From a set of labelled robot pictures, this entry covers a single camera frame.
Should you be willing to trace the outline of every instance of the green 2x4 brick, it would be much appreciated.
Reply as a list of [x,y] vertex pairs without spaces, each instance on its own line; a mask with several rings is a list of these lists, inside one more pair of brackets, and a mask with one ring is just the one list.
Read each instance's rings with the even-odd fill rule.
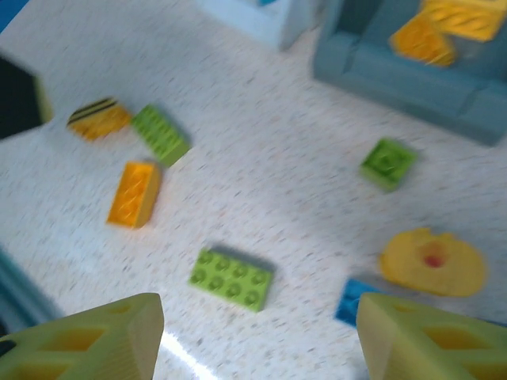
[[400,143],[381,139],[360,166],[361,173],[387,191],[395,190],[417,155]]
[[273,274],[207,249],[200,251],[189,283],[231,302],[260,311]]
[[131,125],[166,166],[172,166],[190,150],[175,126],[151,104],[132,118]]

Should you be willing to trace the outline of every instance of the speckled white floor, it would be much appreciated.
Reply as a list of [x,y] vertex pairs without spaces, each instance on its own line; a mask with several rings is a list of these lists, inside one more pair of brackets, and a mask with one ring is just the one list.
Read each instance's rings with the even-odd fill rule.
[[[158,292],[155,380],[364,378],[356,332],[333,319],[341,287],[416,226],[483,250],[490,281],[459,309],[507,321],[505,144],[478,146],[312,81],[316,36],[277,54],[189,0],[31,0],[0,35],[55,106],[48,125],[0,143],[0,242],[69,314]],[[194,138],[136,232],[105,219],[124,163],[150,152],[128,129],[89,144],[65,128],[107,95],[133,112],[158,103]],[[385,135],[422,156],[388,195],[356,172]],[[216,243],[277,266],[264,311],[186,285],[199,249]]]

